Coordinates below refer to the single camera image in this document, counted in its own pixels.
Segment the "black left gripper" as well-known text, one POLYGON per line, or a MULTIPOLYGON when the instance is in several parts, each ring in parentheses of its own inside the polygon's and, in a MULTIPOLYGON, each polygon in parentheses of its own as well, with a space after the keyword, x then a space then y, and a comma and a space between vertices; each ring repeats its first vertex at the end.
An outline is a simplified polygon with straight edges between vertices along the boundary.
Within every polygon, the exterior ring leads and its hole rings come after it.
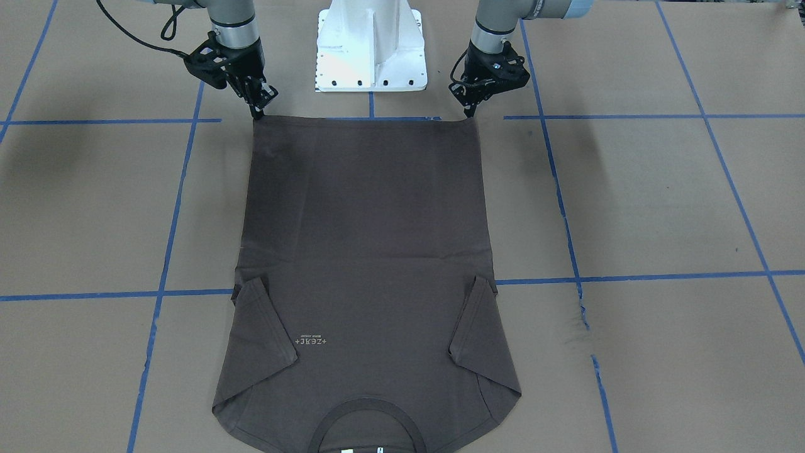
POLYGON ((494 80, 488 66, 491 55, 494 53, 483 52, 470 42, 451 70, 451 83, 448 89, 455 100, 465 108, 466 118, 473 118, 477 106, 496 95, 494 80))

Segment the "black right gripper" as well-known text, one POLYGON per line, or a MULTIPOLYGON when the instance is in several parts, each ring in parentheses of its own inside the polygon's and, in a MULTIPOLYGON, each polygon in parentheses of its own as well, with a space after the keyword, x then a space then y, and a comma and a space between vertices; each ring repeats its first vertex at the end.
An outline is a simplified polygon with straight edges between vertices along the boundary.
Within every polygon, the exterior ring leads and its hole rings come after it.
POLYGON ((251 108, 253 120, 261 120, 264 108, 279 95, 264 76, 265 59, 261 40, 246 48, 224 47, 221 55, 225 57, 223 69, 227 83, 251 108))

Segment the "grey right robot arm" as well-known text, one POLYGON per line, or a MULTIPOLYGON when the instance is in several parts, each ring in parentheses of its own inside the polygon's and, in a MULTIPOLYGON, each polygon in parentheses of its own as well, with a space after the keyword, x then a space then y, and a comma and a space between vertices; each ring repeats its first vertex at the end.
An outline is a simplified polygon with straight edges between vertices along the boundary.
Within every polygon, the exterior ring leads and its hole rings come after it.
POLYGON ((178 55, 190 74, 215 89, 230 87, 249 106, 253 120, 278 96, 265 79, 264 47, 252 1, 170 1, 185 9, 206 9, 211 31, 191 53, 165 48, 178 55))

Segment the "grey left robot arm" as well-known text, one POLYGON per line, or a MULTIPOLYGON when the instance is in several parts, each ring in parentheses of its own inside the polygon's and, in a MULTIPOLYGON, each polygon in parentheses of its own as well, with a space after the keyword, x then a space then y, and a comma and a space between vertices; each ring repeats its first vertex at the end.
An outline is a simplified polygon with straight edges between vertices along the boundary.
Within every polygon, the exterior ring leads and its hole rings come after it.
POLYGON ((449 90, 472 118, 483 101, 496 94, 523 88, 531 79, 525 58, 518 54, 511 37, 520 21, 535 18, 581 18, 592 1, 480 1, 469 45, 454 64, 465 64, 460 77, 450 73, 449 90))

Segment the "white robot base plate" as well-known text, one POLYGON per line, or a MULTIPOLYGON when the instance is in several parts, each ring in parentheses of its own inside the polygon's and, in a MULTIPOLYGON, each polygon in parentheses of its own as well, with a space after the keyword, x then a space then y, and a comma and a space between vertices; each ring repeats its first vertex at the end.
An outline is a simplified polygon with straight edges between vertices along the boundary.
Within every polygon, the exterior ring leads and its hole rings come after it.
POLYGON ((317 25, 317 92, 428 86, 423 18, 408 1, 333 1, 319 12, 317 25))

